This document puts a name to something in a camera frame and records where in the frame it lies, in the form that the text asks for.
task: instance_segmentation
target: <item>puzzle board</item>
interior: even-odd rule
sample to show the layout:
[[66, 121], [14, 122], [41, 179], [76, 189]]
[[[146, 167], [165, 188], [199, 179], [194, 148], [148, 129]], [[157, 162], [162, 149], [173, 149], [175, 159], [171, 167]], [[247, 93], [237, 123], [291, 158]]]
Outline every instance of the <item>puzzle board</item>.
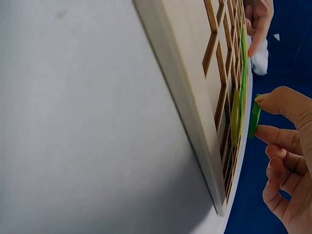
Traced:
[[246, 106], [242, 0], [134, 0], [151, 47], [222, 215]]

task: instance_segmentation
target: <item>wooden board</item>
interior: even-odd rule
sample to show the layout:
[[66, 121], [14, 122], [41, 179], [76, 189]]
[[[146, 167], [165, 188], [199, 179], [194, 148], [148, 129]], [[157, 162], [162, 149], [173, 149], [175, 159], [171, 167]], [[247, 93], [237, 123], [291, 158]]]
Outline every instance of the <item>wooden board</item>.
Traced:
[[218, 214], [226, 209], [247, 91], [242, 0], [134, 0]]

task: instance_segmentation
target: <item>blue cloth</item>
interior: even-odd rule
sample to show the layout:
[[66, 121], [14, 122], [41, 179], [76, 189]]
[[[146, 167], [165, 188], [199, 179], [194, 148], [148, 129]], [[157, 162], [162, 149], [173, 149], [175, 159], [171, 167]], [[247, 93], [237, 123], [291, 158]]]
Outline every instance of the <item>blue cloth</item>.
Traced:
[[[312, 1], [274, 0], [274, 18], [268, 34], [268, 74], [253, 78], [253, 98], [286, 85], [312, 97]], [[274, 34], [280, 34], [280, 41]], [[260, 123], [294, 129], [282, 116], [261, 112]], [[282, 223], [262, 200], [267, 182], [266, 145], [248, 140], [234, 204], [225, 234], [286, 234]]]

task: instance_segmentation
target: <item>white wall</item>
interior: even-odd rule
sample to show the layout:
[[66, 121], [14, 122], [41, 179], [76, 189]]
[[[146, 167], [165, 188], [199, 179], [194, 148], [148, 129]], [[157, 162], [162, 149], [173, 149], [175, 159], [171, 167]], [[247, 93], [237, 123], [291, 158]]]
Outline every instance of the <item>white wall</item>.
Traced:
[[0, 233], [210, 232], [131, 0], [0, 1]]

